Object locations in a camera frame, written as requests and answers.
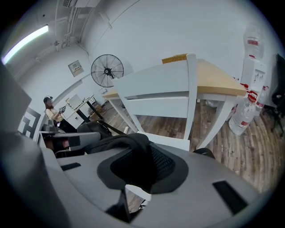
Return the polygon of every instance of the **table top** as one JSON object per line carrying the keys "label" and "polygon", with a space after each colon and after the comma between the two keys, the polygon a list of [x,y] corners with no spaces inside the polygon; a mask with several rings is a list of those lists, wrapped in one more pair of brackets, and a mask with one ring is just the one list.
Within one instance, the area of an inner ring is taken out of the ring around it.
{"label": "table top", "polygon": [[[198,94],[223,94],[244,96],[246,90],[236,82],[234,78],[214,64],[204,60],[197,59],[197,93]],[[117,91],[112,89],[103,95],[104,98],[118,96]]]}
{"label": "table top", "polygon": [[74,113],[76,113],[79,109],[82,108],[82,106],[84,106],[92,97],[94,97],[94,94],[89,97],[87,100],[85,100],[80,106],[78,106],[68,117],[66,117],[66,119],[69,119]]}

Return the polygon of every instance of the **ceiling light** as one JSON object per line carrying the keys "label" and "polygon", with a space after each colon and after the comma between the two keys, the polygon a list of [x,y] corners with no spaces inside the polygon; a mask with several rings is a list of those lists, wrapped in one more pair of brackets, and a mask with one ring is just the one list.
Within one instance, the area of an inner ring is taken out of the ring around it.
{"label": "ceiling light", "polygon": [[38,36],[40,36],[41,34],[46,33],[49,30],[49,27],[46,25],[45,27],[42,27],[36,31],[34,31],[33,33],[31,33],[30,35],[28,35],[27,37],[25,37],[23,40],[21,40],[19,43],[17,43],[2,59],[3,64],[5,65],[10,58],[13,57],[13,55],[15,55],[17,53],[17,51],[19,51],[22,47],[24,47],[27,43],[29,43],[30,41],[32,41],[33,39],[37,38]]}

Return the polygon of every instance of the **water bottle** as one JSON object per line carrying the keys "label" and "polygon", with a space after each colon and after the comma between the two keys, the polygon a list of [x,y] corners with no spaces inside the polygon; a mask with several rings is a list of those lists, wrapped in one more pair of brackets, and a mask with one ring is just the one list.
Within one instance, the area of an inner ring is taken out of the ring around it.
{"label": "water bottle", "polygon": [[264,53],[263,32],[259,25],[248,24],[244,33],[245,56],[261,60]]}
{"label": "water bottle", "polygon": [[256,102],[256,112],[255,112],[255,115],[256,115],[256,116],[259,116],[261,110],[262,110],[263,107],[264,107],[264,103],[265,103],[265,101],[266,101],[266,98],[267,98],[268,92],[269,92],[268,89],[269,89],[268,86],[264,86],[264,87],[262,88],[262,91],[261,91],[261,93],[260,93],[260,95],[259,95],[259,98],[258,98],[258,100],[257,100],[257,102]]}
{"label": "water bottle", "polygon": [[236,111],[230,119],[228,125],[232,132],[241,135],[249,126],[255,115],[255,102],[257,93],[250,91],[247,98],[243,98],[237,105]]}
{"label": "water bottle", "polygon": [[244,88],[245,88],[245,90],[246,90],[246,94],[245,94],[244,97],[238,96],[238,97],[236,98],[236,104],[232,107],[232,110],[231,110],[230,114],[228,115],[226,121],[228,121],[228,120],[230,119],[230,117],[235,113],[237,104],[238,104],[243,98],[246,98],[246,97],[248,96],[248,95],[247,95],[247,93],[249,92],[249,91],[248,91],[248,85],[247,85],[247,84],[242,84],[242,83],[241,83],[241,85],[244,86]]}
{"label": "water bottle", "polygon": [[219,104],[218,101],[213,101],[213,100],[206,100],[205,103],[207,106],[210,106],[212,108],[218,107],[218,104]]}

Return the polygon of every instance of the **white wall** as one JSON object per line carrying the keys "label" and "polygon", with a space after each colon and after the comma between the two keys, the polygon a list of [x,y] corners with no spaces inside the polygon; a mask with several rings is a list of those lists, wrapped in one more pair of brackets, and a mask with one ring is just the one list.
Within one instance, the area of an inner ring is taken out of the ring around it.
{"label": "white wall", "polygon": [[240,78],[243,35],[246,25],[254,22],[264,29],[266,85],[276,87],[272,69],[276,53],[285,56],[282,44],[268,21],[247,1],[105,0],[98,8],[113,28],[99,14],[90,16],[83,42],[91,62],[102,54],[113,54],[122,61],[127,75],[162,64],[163,58],[193,52]]}
{"label": "white wall", "polygon": [[[68,65],[76,60],[79,60],[84,72],[73,77]],[[60,97],[55,108],[64,106],[65,100],[75,94],[81,99],[95,94],[95,99],[102,104],[104,99],[99,93],[101,87],[93,81],[90,69],[87,53],[74,45],[42,59],[41,64],[30,69],[18,83],[32,98],[29,107],[42,115],[45,110],[43,99],[47,95],[52,96],[54,100]],[[87,115],[88,108],[88,105],[84,105],[81,111]],[[71,112],[71,108],[67,107],[64,115],[67,117]],[[83,122],[77,114],[68,121],[76,128]]]}

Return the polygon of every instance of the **wooden floor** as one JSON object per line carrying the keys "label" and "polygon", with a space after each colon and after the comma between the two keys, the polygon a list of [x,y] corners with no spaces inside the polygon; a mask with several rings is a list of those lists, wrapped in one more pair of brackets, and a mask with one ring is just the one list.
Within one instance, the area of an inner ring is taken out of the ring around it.
{"label": "wooden floor", "polygon": [[144,199],[126,188],[125,191],[126,191],[126,201],[128,204],[129,213],[134,213],[139,209]]}
{"label": "wooden floor", "polygon": [[[105,121],[124,131],[127,124],[111,104],[107,103],[104,108],[106,111],[102,115]],[[214,114],[215,109],[206,106],[204,101],[196,104],[194,123],[189,136],[190,151],[194,151],[211,124]],[[186,125],[184,118],[139,116],[138,119],[147,133],[183,138]],[[272,117],[261,115],[254,118],[245,133],[236,136],[226,122],[207,148],[213,151],[217,161],[247,180],[259,192],[264,192],[276,185],[285,162],[285,136],[279,137],[279,126],[272,133],[272,125]]]}

